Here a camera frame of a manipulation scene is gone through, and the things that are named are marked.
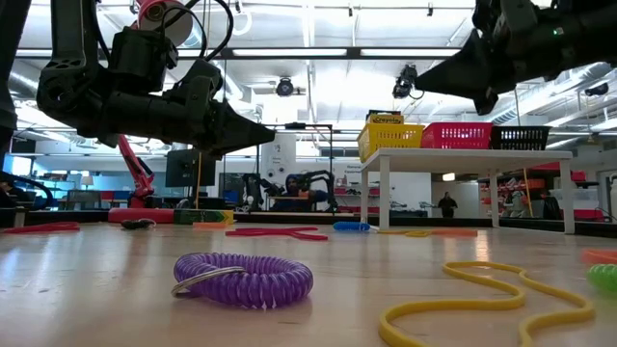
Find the red plastic basket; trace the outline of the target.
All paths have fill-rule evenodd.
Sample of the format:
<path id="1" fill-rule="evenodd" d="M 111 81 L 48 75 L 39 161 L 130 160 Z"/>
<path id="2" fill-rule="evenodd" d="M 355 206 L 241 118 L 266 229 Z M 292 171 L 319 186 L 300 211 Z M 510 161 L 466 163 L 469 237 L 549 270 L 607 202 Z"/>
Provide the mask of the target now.
<path id="1" fill-rule="evenodd" d="M 422 133 L 423 148 L 487 149 L 493 125 L 490 122 L 433 122 Z"/>

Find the green coil wristband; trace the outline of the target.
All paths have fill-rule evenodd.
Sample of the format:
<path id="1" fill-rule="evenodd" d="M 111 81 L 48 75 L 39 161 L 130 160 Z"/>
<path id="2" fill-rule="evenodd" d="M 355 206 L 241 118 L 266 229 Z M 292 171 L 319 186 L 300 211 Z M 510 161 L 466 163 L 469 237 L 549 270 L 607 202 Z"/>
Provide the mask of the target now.
<path id="1" fill-rule="evenodd" d="M 587 271 L 587 279 L 598 289 L 617 293 L 617 264 L 595 264 Z"/>

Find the black overhead light beam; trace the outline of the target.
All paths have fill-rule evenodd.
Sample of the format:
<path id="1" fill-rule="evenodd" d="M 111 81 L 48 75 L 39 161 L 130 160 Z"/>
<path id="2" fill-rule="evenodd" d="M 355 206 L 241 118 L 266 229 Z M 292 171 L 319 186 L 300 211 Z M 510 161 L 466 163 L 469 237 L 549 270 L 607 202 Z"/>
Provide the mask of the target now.
<path id="1" fill-rule="evenodd" d="M 459 47 L 224 48 L 216 60 L 444 60 Z"/>

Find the red storage shelf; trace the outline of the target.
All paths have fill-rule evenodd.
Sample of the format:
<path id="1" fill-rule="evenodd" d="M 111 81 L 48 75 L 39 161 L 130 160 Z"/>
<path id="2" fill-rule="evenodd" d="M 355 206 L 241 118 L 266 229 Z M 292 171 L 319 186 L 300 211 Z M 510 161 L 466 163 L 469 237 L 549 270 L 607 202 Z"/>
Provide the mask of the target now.
<path id="1" fill-rule="evenodd" d="M 607 214 L 600 208 L 597 181 L 587 178 L 585 171 L 570 171 L 573 209 L 576 221 L 605 222 Z M 497 179 L 497 205 L 500 218 L 541 219 L 541 193 L 548 190 L 558 201 L 563 219 L 563 190 L 557 162 L 501 173 Z"/>

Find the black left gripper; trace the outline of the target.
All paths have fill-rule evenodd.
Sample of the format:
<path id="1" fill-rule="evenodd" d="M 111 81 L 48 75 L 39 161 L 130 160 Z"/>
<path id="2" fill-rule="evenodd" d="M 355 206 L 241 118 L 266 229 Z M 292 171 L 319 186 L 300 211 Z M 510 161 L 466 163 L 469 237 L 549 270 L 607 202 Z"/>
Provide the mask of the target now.
<path id="1" fill-rule="evenodd" d="M 210 157 L 275 139 L 274 130 L 238 115 L 226 100 L 219 103 L 195 94 L 169 99 L 114 90 L 100 109 L 95 136 L 114 147 L 121 134 L 201 148 L 216 140 L 216 146 L 207 151 Z"/>

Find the red desk lamp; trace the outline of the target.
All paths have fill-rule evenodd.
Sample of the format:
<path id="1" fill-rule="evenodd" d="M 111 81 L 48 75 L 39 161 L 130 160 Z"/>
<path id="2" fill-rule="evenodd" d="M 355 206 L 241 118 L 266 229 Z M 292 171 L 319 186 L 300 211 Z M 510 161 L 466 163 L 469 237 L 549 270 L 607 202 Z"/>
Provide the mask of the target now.
<path id="1" fill-rule="evenodd" d="M 164 19 L 166 10 L 169 14 L 176 10 L 183 15 L 187 10 L 180 0 L 131 0 L 131 11 L 137 15 L 131 24 L 131 29 L 154 30 L 159 26 L 170 23 Z M 160 202 L 156 199 L 152 181 L 155 178 L 153 171 L 139 158 L 124 135 L 119 135 L 119 149 L 127 169 L 132 175 L 135 189 L 129 194 L 127 207 L 114 207 L 109 211 L 108 218 L 112 223 L 140 221 L 154 226 L 156 223 L 170 224 L 174 221 L 174 211 L 164 209 L 156 212 Z"/>

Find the black computer monitor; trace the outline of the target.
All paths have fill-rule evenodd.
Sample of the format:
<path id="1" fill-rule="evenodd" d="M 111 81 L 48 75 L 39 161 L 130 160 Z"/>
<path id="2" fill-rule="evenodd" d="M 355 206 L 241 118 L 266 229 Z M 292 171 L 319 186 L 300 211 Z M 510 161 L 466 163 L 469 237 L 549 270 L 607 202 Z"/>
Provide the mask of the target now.
<path id="1" fill-rule="evenodd" d="M 167 154 L 167 187 L 213 186 L 215 173 L 216 161 L 197 149 L 172 150 Z"/>

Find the black plastic basket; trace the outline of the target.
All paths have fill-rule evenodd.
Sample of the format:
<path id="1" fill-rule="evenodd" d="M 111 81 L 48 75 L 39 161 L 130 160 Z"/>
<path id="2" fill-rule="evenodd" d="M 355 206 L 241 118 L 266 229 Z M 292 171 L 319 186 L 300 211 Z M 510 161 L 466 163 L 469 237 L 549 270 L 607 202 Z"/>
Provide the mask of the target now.
<path id="1" fill-rule="evenodd" d="M 545 150 L 549 126 L 494 126 L 490 149 Z"/>

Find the person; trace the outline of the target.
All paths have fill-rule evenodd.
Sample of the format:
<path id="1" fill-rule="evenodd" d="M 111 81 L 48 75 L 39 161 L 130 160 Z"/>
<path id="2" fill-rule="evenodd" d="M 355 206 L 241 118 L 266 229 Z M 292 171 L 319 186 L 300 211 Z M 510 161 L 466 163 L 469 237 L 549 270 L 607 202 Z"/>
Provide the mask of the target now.
<path id="1" fill-rule="evenodd" d="M 438 202 L 438 208 L 441 210 L 444 218 L 453 218 L 455 210 L 458 208 L 458 204 L 448 192 L 445 192 L 443 197 Z"/>
<path id="2" fill-rule="evenodd" d="M 300 176 L 289 174 L 285 180 L 286 199 L 276 200 L 271 207 L 275 212 L 310 212 L 318 202 L 328 200 L 328 193 L 322 190 L 303 190 L 300 185 Z"/>

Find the black table edge rail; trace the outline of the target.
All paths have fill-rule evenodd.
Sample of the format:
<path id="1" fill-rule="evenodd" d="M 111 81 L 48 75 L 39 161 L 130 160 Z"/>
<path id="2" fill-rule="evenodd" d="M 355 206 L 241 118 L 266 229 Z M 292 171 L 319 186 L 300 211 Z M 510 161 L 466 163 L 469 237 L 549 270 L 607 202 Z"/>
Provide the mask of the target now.
<path id="1" fill-rule="evenodd" d="M 25 225 L 33 226 L 53 222 L 78 222 L 78 223 L 106 223 L 109 212 L 107 210 L 91 211 L 34 211 L 25 215 Z M 0 209 L 0 227 L 12 227 L 14 212 L 11 209 Z M 252 213 L 234 214 L 234 219 L 239 223 L 249 224 L 308 224 L 308 225 L 332 225 L 334 222 L 358 222 L 358 216 L 343 216 L 342 214 L 292 214 L 292 213 Z M 390 217 L 391 227 L 492 227 L 490 219 L 443 219 L 443 218 L 416 218 L 416 217 Z M 563 232 L 562 221 L 539 220 L 539 219 L 511 219 L 499 220 L 500 227 L 519 229 L 531 229 L 542 231 Z M 603 237 L 617 239 L 617 224 L 575 222 L 575 235 Z"/>

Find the yellow plastic basket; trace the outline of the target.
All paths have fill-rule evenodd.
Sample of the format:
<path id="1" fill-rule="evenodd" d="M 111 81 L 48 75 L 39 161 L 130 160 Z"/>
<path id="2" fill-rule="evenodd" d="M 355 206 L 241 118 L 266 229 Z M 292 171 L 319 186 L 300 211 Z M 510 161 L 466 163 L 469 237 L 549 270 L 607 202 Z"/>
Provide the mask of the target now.
<path id="1" fill-rule="evenodd" d="M 367 124 L 357 138 L 362 163 L 380 148 L 420 147 L 423 125 Z"/>

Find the white metal shelf riser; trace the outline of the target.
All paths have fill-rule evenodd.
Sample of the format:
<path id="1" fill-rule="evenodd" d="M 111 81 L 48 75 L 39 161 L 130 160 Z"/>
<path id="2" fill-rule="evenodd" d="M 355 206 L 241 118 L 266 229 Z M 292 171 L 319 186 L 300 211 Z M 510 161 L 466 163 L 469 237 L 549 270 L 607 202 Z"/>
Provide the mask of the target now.
<path id="1" fill-rule="evenodd" d="M 380 148 L 361 167 L 361 221 L 366 223 L 368 175 L 377 172 L 380 179 L 378 231 L 390 230 L 389 188 L 392 173 L 478 174 L 490 180 L 492 193 L 492 226 L 499 226 L 497 214 L 497 176 L 516 169 L 529 169 L 553 162 L 559 164 L 563 194 L 564 232 L 576 233 L 574 200 L 571 180 L 570 151 L 503 150 L 503 149 L 437 149 L 437 148 Z"/>

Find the yellow rubber band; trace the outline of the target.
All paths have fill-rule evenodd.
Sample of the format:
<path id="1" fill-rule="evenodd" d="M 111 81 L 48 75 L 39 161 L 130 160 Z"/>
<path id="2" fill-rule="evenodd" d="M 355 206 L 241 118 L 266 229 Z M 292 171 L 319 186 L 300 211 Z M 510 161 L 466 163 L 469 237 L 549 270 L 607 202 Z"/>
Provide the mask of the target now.
<path id="1" fill-rule="evenodd" d="M 379 234 L 386 234 L 386 235 L 404 235 L 407 237 L 416 237 L 416 238 L 423 238 L 423 237 L 428 237 L 431 235 L 431 231 L 430 230 L 406 230 L 406 229 L 380 229 L 378 230 Z"/>
<path id="2" fill-rule="evenodd" d="M 389 347 L 430 347 L 428 344 L 411 338 L 399 332 L 391 322 L 403 316 L 428 311 L 447 310 L 477 310 L 477 311 L 506 311 L 523 307 L 526 303 L 526 294 L 518 286 L 501 280 L 493 280 L 468 273 L 468 268 L 490 268 L 493 270 L 510 272 L 517 275 L 520 281 L 527 287 L 542 292 L 554 298 L 570 303 L 574 307 L 569 310 L 554 311 L 543 314 L 531 315 L 519 323 L 518 338 L 520 347 L 534 347 L 533 334 L 556 326 L 584 323 L 594 319 L 596 311 L 591 301 L 577 295 L 540 281 L 536 281 L 527 275 L 527 271 L 518 266 L 487 262 L 487 261 L 462 261 L 447 262 L 442 270 L 447 275 L 486 287 L 508 293 L 508 299 L 499 300 L 438 300 L 424 302 L 409 302 L 390 307 L 384 310 L 379 317 L 378 334 Z"/>

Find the black office chair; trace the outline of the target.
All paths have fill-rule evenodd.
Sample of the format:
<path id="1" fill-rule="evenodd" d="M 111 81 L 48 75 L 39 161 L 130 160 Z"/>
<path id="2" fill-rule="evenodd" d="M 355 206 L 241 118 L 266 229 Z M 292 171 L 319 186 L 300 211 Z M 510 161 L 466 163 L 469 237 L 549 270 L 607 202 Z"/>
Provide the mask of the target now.
<path id="1" fill-rule="evenodd" d="M 544 190 L 541 193 L 541 198 L 544 202 L 543 218 L 545 220 L 560 220 L 562 216 L 557 199 L 553 197 L 548 190 Z"/>

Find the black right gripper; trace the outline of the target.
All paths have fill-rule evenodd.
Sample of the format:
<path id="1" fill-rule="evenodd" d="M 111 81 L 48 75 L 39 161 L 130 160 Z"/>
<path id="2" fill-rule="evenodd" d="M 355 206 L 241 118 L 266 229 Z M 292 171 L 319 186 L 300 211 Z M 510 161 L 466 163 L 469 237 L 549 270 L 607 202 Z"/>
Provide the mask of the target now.
<path id="1" fill-rule="evenodd" d="M 440 64 L 423 72 L 416 87 L 425 92 L 478 96 L 479 116 L 490 114 L 496 93 L 512 90 L 519 82 L 556 78 L 568 69 L 569 47 L 563 28 L 540 28 L 515 35 L 510 29 L 474 29 L 464 46 Z"/>

